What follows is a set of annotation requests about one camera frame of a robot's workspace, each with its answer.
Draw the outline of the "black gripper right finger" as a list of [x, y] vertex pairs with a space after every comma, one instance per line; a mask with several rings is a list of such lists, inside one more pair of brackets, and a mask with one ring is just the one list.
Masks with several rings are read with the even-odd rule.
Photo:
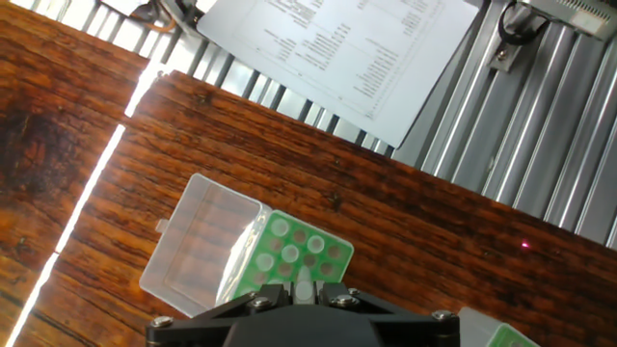
[[316, 303], [335, 315], [345, 331], [371, 346], [459, 347], [460, 318], [438, 309], [419, 314], [349, 288], [344, 283], [317, 282]]

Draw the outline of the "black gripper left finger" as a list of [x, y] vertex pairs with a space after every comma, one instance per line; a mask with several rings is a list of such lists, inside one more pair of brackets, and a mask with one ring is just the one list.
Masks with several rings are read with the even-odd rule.
[[294, 284], [264, 284], [258, 290], [180, 320], [158, 316], [145, 329], [146, 346], [224, 346], [232, 327], [243, 319], [275, 308], [291, 306]]

